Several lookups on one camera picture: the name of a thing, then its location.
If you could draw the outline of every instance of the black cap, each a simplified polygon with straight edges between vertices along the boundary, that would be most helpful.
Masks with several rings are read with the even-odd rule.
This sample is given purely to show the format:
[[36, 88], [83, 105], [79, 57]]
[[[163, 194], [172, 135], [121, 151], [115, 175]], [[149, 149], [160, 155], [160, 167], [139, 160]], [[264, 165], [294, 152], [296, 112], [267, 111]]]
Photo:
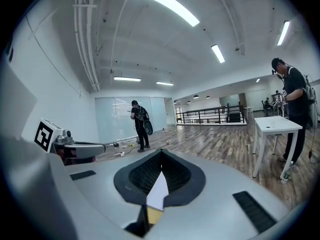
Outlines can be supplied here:
[[277, 71], [277, 65], [278, 65], [279, 62], [280, 62], [280, 59], [279, 59], [279, 58], [274, 58], [274, 59], [272, 60], [272, 62], [271, 62], [271, 66], [272, 66], [272, 68], [273, 68], [275, 71]]

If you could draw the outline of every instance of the table leg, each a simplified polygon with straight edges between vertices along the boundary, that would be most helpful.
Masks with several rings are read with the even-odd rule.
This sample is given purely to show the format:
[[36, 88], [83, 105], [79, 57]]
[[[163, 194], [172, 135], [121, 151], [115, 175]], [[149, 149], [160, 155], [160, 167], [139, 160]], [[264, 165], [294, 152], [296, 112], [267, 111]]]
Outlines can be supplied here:
[[253, 177], [257, 177], [260, 165], [261, 165], [261, 161], [262, 161], [262, 157], [264, 156], [264, 150], [265, 150], [265, 145], [266, 145], [266, 139], [267, 136], [265, 133], [262, 133], [262, 141], [261, 141], [261, 146], [260, 146], [260, 152], [259, 152], [259, 157], [258, 157], [258, 161], [255, 164], [255, 168], [254, 168], [254, 172], [253, 172]]
[[257, 143], [258, 143], [258, 127], [257, 127], [257, 124], [255, 124], [255, 134], [254, 134], [254, 144], [253, 144], [252, 154], [256, 153]]
[[285, 162], [283, 171], [282, 171], [282, 173], [281, 173], [281, 175], [280, 175], [280, 179], [283, 178], [286, 170], [289, 169], [289, 166], [290, 166], [292, 157], [294, 156], [294, 152], [295, 152], [295, 149], [296, 149], [297, 137], [298, 137], [298, 131], [296, 130], [296, 131], [293, 133], [292, 143], [291, 143], [291, 147], [290, 147], [290, 152], [289, 152], [289, 155], [288, 155], [288, 159], [287, 159], [286, 162]]
[[272, 155], [275, 154], [275, 150], [276, 150], [277, 144], [278, 144], [278, 135], [275, 136], [274, 146], [273, 146], [273, 150], [272, 150]]

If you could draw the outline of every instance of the rectangular light fixture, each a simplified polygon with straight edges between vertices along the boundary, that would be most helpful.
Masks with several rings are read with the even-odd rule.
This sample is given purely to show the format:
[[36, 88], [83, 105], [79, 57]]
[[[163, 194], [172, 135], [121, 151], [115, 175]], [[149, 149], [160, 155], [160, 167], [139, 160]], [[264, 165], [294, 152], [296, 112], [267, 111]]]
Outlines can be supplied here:
[[114, 80], [121, 80], [121, 81], [134, 81], [134, 82], [140, 82], [140, 78], [130, 78], [130, 77], [122, 77], [122, 76], [115, 76]]
[[213, 50], [213, 52], [215, 53], [215, 55], [217, 56], [218, 60], [220, 61], [220, 63], [223, 63], [225, 62], [225, 58], [224, 56], [222, 55], [219, 47], [217, 44], [211, 46], [211, 49]]
[[181, 3], [179, 3], [176, 0], [154, 0], [154, 1], [174, 11], [186, 22], [188, 22], [192, 27], [194, 27], [200, 22], [190, 11], [188, 11]]
[[156, 82], [158, 85], [165, 85], [165, 86], [173, 86], [173, 83], [167, 83], [167, 82]]
[[290, 25], [290, 21], [285, 21], [284, 22], [283, 30], [282, 30], [282, 33], [281, 33], [281, 36], [280, 36], [280, 39], [279, 39], [279, 42], [278, 42], [277, 46], [280, 46], [282, 44], [282, 42], [284, 41], [286, 33], [288, 31], [288, 28], [289, 28], [289, 25]]

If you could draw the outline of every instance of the frosted glass wall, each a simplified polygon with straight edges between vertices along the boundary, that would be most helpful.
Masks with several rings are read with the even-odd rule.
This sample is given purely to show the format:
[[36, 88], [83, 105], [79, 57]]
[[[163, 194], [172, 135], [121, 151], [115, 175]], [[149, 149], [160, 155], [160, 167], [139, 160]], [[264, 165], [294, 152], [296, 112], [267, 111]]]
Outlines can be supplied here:
[[95, 99], [96, 123], [101, 143], [111, 143], [137, 136], [135, 121], [130, 118], [131, 102], [138, 101], [149, 114], [153, 131], [167, 127], [162, 97], [107, 97]]

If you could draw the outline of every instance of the water bottle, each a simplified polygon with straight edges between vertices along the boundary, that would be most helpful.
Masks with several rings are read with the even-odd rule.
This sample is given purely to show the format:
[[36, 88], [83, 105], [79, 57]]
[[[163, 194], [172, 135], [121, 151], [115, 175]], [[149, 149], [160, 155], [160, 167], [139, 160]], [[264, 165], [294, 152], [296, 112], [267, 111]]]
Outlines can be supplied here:
[[290, 166], [289, 166], [289, 169], [285, 171], [284, 175], [283, 175], [283, 178], [281, 180], [281, 183], [282, 184], [286, 184], [289, 180], [289, 176], [293, 170], [293, 167], [294, 167], [294, 161], [291, 161], [290, 163]]

